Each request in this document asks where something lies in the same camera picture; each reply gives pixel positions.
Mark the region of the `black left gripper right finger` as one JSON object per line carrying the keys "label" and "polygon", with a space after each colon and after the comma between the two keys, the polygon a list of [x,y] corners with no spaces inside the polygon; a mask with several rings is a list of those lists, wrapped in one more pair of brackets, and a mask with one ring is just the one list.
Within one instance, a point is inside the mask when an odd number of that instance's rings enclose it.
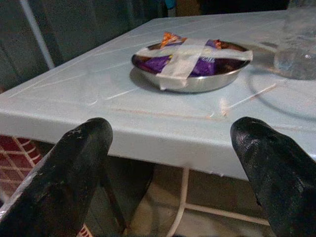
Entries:
{"label": "black left gripper right finger", "polygon": [[257,118],[236,120],[230,136],[276,237],[316,237],[316,161]]}

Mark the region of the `red patterned mat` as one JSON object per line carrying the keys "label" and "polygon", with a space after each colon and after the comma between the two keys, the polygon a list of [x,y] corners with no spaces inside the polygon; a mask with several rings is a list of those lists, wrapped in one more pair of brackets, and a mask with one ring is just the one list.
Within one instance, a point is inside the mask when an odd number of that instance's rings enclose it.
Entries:
{"label": "red patterned mat", "polygon": [[12,196],[41,159],[32,140],[0,135],[0,189],[5,195]]}

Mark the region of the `clear plastic bottle blue cap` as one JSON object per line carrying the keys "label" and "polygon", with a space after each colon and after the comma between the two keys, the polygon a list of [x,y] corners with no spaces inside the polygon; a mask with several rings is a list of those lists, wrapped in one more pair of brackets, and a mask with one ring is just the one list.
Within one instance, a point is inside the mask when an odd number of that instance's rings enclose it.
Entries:
{"label": "clear plastic bottle blue cap", "polygon": [[316,6],[287,10],[274,67],[287,78],[316,80]]}

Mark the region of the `white table leg frame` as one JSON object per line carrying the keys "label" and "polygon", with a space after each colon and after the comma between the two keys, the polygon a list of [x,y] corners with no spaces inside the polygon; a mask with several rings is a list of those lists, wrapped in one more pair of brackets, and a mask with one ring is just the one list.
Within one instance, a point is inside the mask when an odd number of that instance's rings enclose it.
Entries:
{"label": "white table leg frame", "polygon": [[262,219],[262,218],[256,218],[252,216],[242,215],[239,213],[224,211],[221,209],[215,209],[211,207],[187,203],[189,174],[190,174],[190,169],[188,167],[184,167],[183,172],[182,172],[181,194],[180,194],[180,203],[179,203],[178,211],[173,221],[173,224],[171,225],[168,233],[166,234],[166,237],[173,237],[175,235],[175,232],[182,220],[182,217],[186,209],[213,214],[213,215],[222,216],[222,217],[227,217],[227,218],[232,218],[236,220],[246,221],[246,222],[255,223],[255,224],[264,225],[264,226],[270,225],[267,220]]}

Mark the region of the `white pole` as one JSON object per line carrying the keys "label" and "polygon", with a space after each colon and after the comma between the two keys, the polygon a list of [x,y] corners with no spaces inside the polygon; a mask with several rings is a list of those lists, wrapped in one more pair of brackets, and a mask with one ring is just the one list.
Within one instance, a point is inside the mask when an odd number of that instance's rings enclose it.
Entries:
{"label": "white pole", "polygon": [[51,70],[51,69],[54,69],[55,68],[55,64],[51,58],[51,55],[49,53],[49,50],[48,50],[48,47],[45,43],[45,40],[43,38],[43,35],[41,33],[41,30],[39,28],[39,25],[35,19],[35,16],[32,12],[32,9],[29,5],[29,2],[28,0],[19,0],[19,3],[23,9],[23,12],[25,14],[25,17],[31,27],[31,30],[34,34],[34,37],[38,43],[38,46],[40,48],[40,51],[44,57],[44,60],[48,66],[48,68]]}

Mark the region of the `long grey tape strip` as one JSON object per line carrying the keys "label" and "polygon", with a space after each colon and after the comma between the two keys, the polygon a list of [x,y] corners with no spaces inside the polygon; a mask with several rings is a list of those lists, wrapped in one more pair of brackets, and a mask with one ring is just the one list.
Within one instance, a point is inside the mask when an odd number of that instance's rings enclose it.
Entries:
{"label": "long grey tape strip", "polygon": [[181,55],[181,56],[198,56],[209,57],[216,59],[236,59],[241,61],[252,61],[253,53],[251,50],[239,51],[235,49],[215,49],[209,46],[174,46],[164,47],[162,49],[142,48],[135,53],[137,56],[142,57],[164,57],[168,55]]}

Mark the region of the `purple snack packet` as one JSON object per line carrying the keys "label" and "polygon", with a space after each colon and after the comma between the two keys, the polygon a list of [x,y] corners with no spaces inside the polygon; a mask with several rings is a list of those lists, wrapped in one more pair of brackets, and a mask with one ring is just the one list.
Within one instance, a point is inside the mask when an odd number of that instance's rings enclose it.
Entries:
{"label": "purple snack packet", "polygon": [[[209,39],[206,46],[210,46],[215,49],[222,49],[222,42]],[[151,71],[152,73],[161,73],[163,68],[170,62],[172,55],[163,57],[154,57],[143,62],[138,63],[138,66],[145,71]],[[210,57],[200,57],[190,73],[190,77],[203,77],[212,76],[216,71],[216,59]]]}

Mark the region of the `orange snack packet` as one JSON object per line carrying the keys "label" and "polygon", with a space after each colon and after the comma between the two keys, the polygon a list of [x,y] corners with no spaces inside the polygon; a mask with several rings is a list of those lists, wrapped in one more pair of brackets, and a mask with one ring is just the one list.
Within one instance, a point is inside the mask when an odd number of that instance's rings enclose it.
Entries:
{"label": "orange snack packet", "polygon": [[166,46],[181,45],[186,41],[186,39],[187,38],[178,36],[174,33],[165,32],[160,43],[160,48],[164,48]]}

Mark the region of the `round steel plate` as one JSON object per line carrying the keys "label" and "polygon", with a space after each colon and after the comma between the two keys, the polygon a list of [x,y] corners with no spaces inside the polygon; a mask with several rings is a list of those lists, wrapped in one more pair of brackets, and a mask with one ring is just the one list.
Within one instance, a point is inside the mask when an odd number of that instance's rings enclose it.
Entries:
{"label": "round steel plate", "polygon": [[[222,49],[235,49],[239,51],[249,50],[243,46],[237,45],[235,43],[221,41]],[[160,49],[160,43],[150,45],[147,48]],[[157,74],[151,71],[145,71],[138,66],[138,63],[143,62],[143,60],[148,60],[151,57],[142,57],[134,54],[131,58],[134,67],[142,74],[146,80],[154,84],[159,88],[159,77]],[[236,59],[216,59],[216,71],[212,76],[201,76],[201,77],[188,77],[187,85],[180,89],[167,89],[169,91],[181,92],[181,93],[200,93],[216,90],[227,86],[232,83],[238,76],[239,72],[247,66],[251,61],[241,61]]]}

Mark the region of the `wide grey tape strip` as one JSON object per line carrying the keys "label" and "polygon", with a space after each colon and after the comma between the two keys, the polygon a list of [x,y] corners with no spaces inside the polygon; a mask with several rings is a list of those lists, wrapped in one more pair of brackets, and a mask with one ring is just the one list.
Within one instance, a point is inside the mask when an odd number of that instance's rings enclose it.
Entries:
{"label": "wide grey tape strip", "polygon": [[174,52],[171,61],[159,77],[159,89],[180,89],[187,85],[187,78],[194,69],[208,39],[186,39]]}

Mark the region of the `light blue plastic table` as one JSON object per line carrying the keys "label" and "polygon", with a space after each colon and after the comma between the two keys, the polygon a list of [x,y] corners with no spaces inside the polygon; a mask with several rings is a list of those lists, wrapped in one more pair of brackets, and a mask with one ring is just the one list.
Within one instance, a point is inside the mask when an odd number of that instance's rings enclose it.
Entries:
{"label": "light blue plastic table", "polygon": [[[0,133],[50,143],[102,117],[114,131],[110,154],[245,179],[230,127],[244,116],[293,138],[316,159],[316,81],[271,73],[284,11],[151,20],[0,94]],[[164,32],[247,45],[254,59],[230,85],[180,94],[149,84],[132,55]]]}

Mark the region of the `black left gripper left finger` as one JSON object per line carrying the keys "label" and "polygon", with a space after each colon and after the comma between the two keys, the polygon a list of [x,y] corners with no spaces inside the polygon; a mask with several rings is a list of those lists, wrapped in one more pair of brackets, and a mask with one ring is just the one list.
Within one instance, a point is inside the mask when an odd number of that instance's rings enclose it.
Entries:
{"label": "black left gripper left finger", "polygon": [[65,133],[0,208],[0,237],[77,237],[112,140],[104,118]]}

